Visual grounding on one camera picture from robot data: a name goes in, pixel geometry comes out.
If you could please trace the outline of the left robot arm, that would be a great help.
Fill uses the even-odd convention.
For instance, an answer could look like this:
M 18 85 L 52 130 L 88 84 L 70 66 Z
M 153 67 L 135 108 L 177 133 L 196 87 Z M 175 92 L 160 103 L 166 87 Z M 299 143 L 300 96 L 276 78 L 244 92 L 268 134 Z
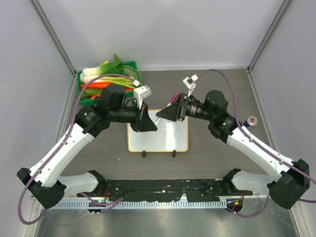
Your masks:
M 150 119 L 144 99 L 150 96 L 147 85 L 133 90 L 133 103 L 125 102 L 120 85 L 110 84 L 92 106 L 79 110 L 75 122 L 52 150 L 30 169 L 21 168 L 17 176 L 45 208 L 55 206 L 62 198 L 82 194 L 100 197 L 105 194 L 106 180 L 95 170 L 83 175 L 62 177 L 70 161 L 112 122 L 128 123 L 135 132 L 157 131 Z

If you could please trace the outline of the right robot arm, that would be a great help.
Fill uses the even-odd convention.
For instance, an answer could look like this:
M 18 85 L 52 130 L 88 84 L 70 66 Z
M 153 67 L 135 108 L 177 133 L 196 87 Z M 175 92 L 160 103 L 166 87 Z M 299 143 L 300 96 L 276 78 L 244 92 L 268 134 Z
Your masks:
M 218 90 L 209 91 L 203 103 L 180 93 L 173 104 L 156 116 L 174 122 L 186 117 L 208 121 L 208 130 L 215 138 L 241 151 L 265 171 L 260 175 L 231 170 L 223 182 L 225 193 L 251 191 L 267 195 L 280 207 L 291 209 L 310 187 L 309 165 L 302 159 L 294 161 L 283 156 L 260 141 L 227 112 L 227 107 L 228 101 Z

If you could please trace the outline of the yellow framed whiteboard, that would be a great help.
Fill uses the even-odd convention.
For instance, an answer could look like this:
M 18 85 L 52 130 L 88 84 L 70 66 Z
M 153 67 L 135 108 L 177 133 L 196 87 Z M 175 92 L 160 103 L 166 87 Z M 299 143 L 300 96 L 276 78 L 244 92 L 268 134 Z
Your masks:
M 189 120 L 161 119 L 157 131 L 134 132 L 127 125 L 127 147 L 132 153 L 186 152 L 189 148 Z

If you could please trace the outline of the pink capped marker pen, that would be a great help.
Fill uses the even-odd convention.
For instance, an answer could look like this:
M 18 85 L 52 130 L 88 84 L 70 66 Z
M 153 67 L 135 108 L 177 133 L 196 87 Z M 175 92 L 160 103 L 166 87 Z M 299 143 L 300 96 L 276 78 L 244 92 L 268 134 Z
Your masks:
M 177 98 L 179 97 L 179 93 L 175 93 L 172 98 L 170 99 L 169 103 L 167 104 L 167 107 L 169 107 L 170 105 L 172 105 Z M 160 122 L 161 118 L 158 117 L 157 120 L 155 121 L 155 125 L 157 125 Z

